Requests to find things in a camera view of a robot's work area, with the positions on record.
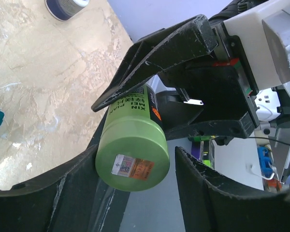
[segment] marble floor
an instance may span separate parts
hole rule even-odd
[[[131,44],[106,0],[67,22],[43,0],[0,0],[0,189],[86,148],[104,112],[90,107]]]

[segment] black label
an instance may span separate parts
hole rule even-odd
[[[147,94],[148,94],[150,119],[156,122],[161,128],[163,128],[161,116],[158,111],[156,94],[150,87],[146,86],[146,88],[147,88]]]

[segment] white wall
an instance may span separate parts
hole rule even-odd
[[[108,0],[134,42],[193,16],[211,17],[232,0]]]

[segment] green bottle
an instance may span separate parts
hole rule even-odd
[[[157,100],[151,87],[139,87],[110,105],[96,156],[96,170],[123,191],[154,187],[170,168]]]

